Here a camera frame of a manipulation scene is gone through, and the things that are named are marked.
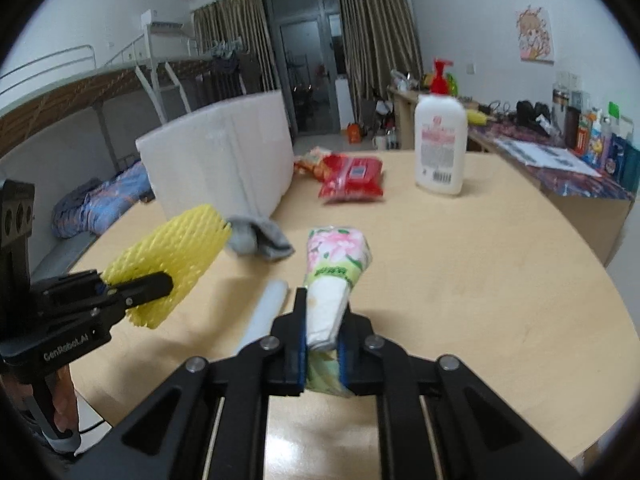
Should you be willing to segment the left hand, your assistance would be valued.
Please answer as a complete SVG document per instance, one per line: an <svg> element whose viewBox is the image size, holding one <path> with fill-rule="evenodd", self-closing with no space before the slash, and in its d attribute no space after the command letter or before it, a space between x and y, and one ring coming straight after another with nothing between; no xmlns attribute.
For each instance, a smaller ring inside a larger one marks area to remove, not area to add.
<svg viewBox="0 0 640 480"><path fill-rule="evenodd" d="M27 411L25 400L32 396L32 386L21 384L12 374L2 374L1 383L4 391L14 406L20 411ZM68 365L56 372L56 382L52 391L54 406L54 423L61 432L78 429L77 396Z"/></svg>

